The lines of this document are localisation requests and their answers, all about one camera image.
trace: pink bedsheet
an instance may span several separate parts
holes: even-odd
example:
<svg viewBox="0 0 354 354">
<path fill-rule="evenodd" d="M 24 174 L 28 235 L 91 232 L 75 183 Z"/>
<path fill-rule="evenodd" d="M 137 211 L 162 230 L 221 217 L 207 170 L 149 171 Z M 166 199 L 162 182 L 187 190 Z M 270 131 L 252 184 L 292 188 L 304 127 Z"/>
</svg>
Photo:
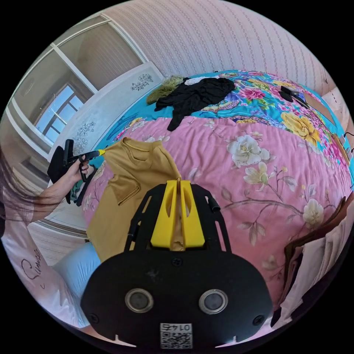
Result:
<svg viewBox="0 0 354 354">
<path fill-rule="evenodd" d="M 169 122 L 138 122 L 124 136 L 161 140 L 182 178 L 212 193 L 222 208 L 232 252 L 260 271 L 276 304 L 284 247 L 326 221 L 349 196 L 348 167 L 329 163 L 299 136 L 273 126 L 185 117 L 169 132 Z M 87 224 L 112 177 L 104 163 L 90 183 L 83 201 Z"/>
</svg>

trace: window frame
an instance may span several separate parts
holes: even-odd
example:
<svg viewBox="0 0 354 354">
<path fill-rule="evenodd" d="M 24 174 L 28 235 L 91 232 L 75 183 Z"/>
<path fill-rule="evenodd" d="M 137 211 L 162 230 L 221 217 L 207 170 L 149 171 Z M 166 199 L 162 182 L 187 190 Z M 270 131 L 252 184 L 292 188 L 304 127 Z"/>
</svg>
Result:
<svg viewBox="0 0 354 354">
<path fill-rule="evenodd" d="M 78 111 L 71 103 L 70 101 L 76 96 L 83 104 L 85 104 L 89 99 L 87 99 L 84 94 L 81 93 L 80 89 L 73 84 L 72 82 L 68 81 L 66 82 L 61 88 L 60 90 L 57 91 L 57 93 L 54 95 L 51 95 L 51 98 L 49 100 L 47 100 L 46 104 L 44 105 L 44 107 L 41 109 L 41 113 L 39 114 L 39 116 L 37 117 L 34 126 L 37 127 L 37 124 L 40 120 L 40 118 L 42 117 L 42 115 L 47 111 L 47 109 L 50 107 L 50 105 L 54 102 L 54 100 L 57 98 L 57 96 L 67 87 L 69 86 L 73 93 L 70 95 L 70 97 L 60 106 L 60 108 L 56 111 L 56 113 L 53 114 L 53 117 L 51 118 L 51 120 L 48 122 L 48 124 L 46 125 L 45 129 L 43 130 L 42 134 L 44 136 L 46 136 L 47 132 L 49 131 L 50 128 L 54 129 L 58 134 L 60 134 L 61 132 L 59 132 L 55 127 L 53 127 L 53 123 L 55 122 L 55 120 L 58 118 L 61 122 L 63 122 L 65 125 L 67 124 L 67 122 L 65 122 L 62 118 L 60 118 L 58 115 L 60 114 L 60 112 L 69 104 L 76 112 Z"/>
</svg>

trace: green knit fabric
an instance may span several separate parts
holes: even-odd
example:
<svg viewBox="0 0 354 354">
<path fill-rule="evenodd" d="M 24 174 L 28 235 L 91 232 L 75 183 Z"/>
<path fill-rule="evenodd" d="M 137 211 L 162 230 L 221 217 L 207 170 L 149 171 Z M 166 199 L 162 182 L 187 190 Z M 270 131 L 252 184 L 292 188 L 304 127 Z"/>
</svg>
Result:
<svg viewBox="0 0 354 354">
<path fill-rule="evenodd" d="M 161 86 L 153 90 L 146 98 L 147 104 L 153 104 L 157 102 L 159 98 L 166 97 L 172 93 L 179 84 L 183 82 L 183 76 L 174 75 L 169 79 L 165 80 Z"/>
</svg>

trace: qr code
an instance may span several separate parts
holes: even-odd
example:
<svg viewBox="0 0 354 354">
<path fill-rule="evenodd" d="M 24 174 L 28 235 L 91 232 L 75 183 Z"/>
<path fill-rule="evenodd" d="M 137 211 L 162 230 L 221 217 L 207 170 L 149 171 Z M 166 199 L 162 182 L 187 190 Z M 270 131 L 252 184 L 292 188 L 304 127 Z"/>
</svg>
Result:
<svg viewBox="0 0 354 354">
<path fill-rule="evenodd" d="M 192 349 L 192 332 L 161 332 L 161 349 Z"/>
</svg>

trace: woman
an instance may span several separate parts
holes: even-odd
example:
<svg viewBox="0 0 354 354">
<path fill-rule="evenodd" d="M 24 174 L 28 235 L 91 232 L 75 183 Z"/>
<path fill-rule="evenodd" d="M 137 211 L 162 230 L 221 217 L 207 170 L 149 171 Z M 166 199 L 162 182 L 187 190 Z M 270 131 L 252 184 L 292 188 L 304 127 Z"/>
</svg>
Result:
<svg viewBox="0 0 354 354">
<path fill-rule="evenodd" d="M 48 216 L 81 179 L 79 166 L 76 161 L 59 181 L 35 195 L 13 173 L 0 147 L 0 236 L 4 249 L 37 302 L 60 320 L 83 328 L 89 323 L 80 299 L 100 264 L 92 244 L 86 243 L 50 267 L 27 229 L 29 223 Z"/>
</svg>

